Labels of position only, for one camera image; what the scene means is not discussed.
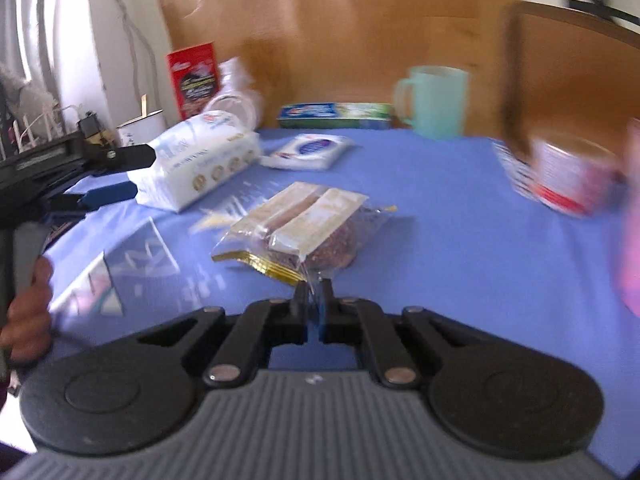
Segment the person's left hand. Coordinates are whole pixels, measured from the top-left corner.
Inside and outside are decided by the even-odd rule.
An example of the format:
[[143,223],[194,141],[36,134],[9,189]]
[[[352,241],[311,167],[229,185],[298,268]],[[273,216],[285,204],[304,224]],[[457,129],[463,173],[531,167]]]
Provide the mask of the person's left hand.
[[40,257],[34,266],[32,284],[18,294],[8,310],[8,322],[1,331],[1,348],[10,352],[18,365],[42,358],[52,342],[52,264]]

